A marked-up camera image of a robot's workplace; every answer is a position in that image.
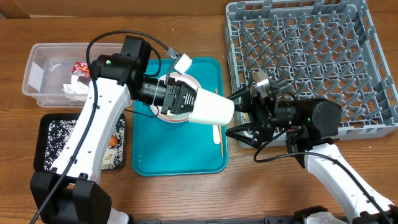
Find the red packet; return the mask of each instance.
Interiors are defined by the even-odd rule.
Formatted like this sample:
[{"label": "red packet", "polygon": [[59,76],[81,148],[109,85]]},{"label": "red packet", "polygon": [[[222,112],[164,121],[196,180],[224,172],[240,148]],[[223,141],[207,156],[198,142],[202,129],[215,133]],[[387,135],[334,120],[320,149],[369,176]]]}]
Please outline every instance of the red packet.
[{"label": "red packet", "polygon": [[90,78],[90,72],[88,71],[87,63],[76,62],[73,66],[72,74],[78,75],[79,77]]}]

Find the blue tray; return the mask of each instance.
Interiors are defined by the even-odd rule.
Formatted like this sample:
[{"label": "blue tray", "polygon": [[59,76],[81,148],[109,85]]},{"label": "blue tray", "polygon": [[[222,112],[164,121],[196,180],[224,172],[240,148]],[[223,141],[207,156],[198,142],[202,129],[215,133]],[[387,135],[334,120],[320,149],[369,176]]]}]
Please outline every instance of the blue tray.
[{"label": "blue tray", "polygon": [[[166,74],[171,59],[162,59],[159,76]],[[158,60],[150,60],[147,73],[155,73]],[[195,58],[187,74],[195,77],[202,88],[223,94],[221,66],[213,58]],[[134,110],[153,114],[148,106],[134,102]],[[132,131],[132,166],[143,176],[212,174],[221,172],[228,163],[226,127],[222,127],[221,145],[213,142],[211,125],[189,122],[172,124],[159,118],[134,115]]]}]

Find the black and white speckled surface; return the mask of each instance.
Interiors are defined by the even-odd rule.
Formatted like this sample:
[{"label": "black and white speckled surface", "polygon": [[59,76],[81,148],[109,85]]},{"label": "black and white speckled surface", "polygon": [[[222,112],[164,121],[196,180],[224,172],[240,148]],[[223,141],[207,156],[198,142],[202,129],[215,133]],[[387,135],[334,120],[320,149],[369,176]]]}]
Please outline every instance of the black and white speckled surface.
[{"label": "black and white speckled surface", "polygon": [[[45,149],[44,156],[44,170],[49,170],[52,162],[60,155],[69,140],[73,128],[75,128],[76,122],[77,120],[74,119],[69,121],[58,120],[50,123],[47,135],[47,147]],[[114,147],[108,145],[102,163],[103,170],[114,170],[122,167],[124,160],[125,126],[126,121],[119,118],[119,121],[113,129],[113,135],[118,140],[118,143]]]}]

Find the chopstick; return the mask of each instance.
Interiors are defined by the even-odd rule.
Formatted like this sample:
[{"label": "chopstick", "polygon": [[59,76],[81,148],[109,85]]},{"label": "chopstick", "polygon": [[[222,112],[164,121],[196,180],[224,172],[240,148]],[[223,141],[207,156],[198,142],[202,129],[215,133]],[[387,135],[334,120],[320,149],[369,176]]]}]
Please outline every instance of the chopstick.
[{"label": "chopstick", "polygon": [[224,148],[223,148],[223,133],[221,132],[221,126],[218,126],[218,132],[220,133],[220,144],[221,144],[221,156],[224,157]]}]

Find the gray plastic rack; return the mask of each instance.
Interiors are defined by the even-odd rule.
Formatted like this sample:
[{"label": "gray plastic rack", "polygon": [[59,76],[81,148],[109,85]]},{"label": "gray plastic rack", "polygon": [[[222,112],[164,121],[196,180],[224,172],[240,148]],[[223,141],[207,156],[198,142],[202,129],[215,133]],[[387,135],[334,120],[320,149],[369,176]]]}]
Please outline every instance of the gray plastic rack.
[{"label": "gray plastic rack", "polygon": [[[337,139],[378,138],[397,128],[397,90],[365,0],[232,2],[225,32],[233,92],[264,70],[285,79],[299,99],[339,103]],[[236,113],[235,125],[246,119]]]}]

